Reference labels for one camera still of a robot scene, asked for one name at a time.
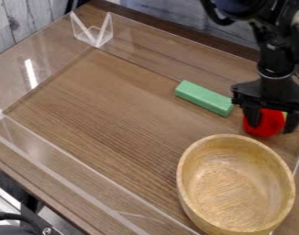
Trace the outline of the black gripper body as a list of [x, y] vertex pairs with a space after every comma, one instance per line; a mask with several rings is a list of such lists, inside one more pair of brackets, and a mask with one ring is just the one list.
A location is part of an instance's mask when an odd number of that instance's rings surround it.
[[299, 84], [291, 75], [283, 79], [261, 79], [233, 86], [233, 103], [241, 107], [299, 112]]

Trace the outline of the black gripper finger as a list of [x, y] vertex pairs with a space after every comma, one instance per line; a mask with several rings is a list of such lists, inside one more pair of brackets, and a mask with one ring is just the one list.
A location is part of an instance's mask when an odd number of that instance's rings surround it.
[[247, 119], [247, 124], [257, 128], [261, 124], [261, 117], [262, 117], [262, 111], [258, 107], [254, 106], [246, 106], [243, 108], [245, 117]]
[[298, 125], [299, 125], [299, 111], [294, 111], [287, 114], [283, 132], [293, 133]]

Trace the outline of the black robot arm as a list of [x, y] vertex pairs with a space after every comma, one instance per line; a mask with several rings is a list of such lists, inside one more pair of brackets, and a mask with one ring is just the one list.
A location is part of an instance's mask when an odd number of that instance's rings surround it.
[[287, 113], [283, 131], [299, 126], [299, 0], [201, 0], [221, 26], [246, 21], [261, 49], [259, 79], [233, 86], [233, 102], [257, 128], [265, 109]]

